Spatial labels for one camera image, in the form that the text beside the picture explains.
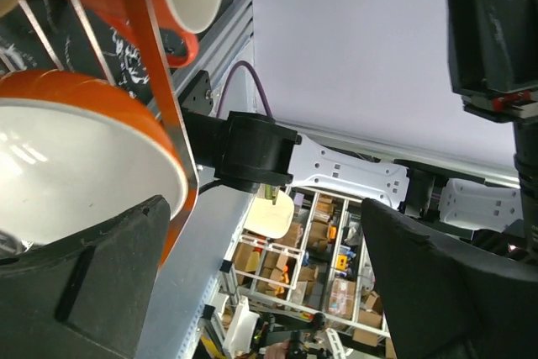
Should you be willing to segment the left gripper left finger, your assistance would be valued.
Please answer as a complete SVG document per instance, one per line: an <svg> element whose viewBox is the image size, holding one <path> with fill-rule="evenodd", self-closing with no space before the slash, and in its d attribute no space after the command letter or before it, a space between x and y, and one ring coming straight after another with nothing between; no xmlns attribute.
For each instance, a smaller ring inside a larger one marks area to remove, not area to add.
<svg viewBox="0 0 538 359"><path fill-rule="evenodd" d="M162 196L1 261L3 358L132 358L170 218Z"/></svg>

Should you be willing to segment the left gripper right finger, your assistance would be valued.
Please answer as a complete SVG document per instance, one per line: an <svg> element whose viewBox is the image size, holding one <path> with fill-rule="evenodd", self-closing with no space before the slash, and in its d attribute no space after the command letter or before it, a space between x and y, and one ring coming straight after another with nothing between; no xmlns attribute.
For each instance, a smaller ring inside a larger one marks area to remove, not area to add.
<svg viewBox="0 0 538 359"><path fill-rule="evenodd" d="M361 204L377 291L399 358L535 358L537 269Z"/></svg>

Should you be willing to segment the metal wire dish rack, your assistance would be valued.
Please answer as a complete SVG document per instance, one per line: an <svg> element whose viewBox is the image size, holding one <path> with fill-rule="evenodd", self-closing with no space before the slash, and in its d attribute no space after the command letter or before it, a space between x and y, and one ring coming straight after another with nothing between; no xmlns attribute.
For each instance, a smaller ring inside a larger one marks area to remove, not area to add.
<svg viewBox="0 0 538 359"><path fill-rule="evenodd" d="M187 200L178 214L171 215L162 250L162 260L168 261L197 202L198 174L182 113L173 93L155 11L150 0L124 0L124 2L137 47L150 78L153 98L161 112L159 117L153 116L171 140L173 150L177 153L187 178Z"/></svg>

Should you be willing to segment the orange bowl white inside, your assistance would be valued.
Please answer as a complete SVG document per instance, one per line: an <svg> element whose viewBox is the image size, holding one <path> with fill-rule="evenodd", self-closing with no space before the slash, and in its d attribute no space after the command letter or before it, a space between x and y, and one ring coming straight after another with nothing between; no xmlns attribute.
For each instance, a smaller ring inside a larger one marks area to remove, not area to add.
<svg viewBox="0 0 538 359"><path fill-rule="evenodd" d="M1 229L49 244L155 195L176 215L187 178L153 114L125 91L69 71L1 78Z"/></svg>

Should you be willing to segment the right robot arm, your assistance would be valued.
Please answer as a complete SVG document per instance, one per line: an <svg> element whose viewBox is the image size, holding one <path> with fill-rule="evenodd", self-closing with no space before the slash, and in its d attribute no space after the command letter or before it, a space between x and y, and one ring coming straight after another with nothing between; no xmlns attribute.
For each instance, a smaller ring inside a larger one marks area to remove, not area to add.
<svg viewBox="0 0 538 359"><path fill-rule="evenodd" d="M273 187L316 186L371 198L407 213L410 166L357 160L261 114L232 112L227 119L184 111L195 161L215 170L207 187L256 193ZM441 192L441 221L470 230L497 230L522 222L528 251L537 252L537 125L514 125L514 163L520 189L489 188L451 178Z"/></svg>

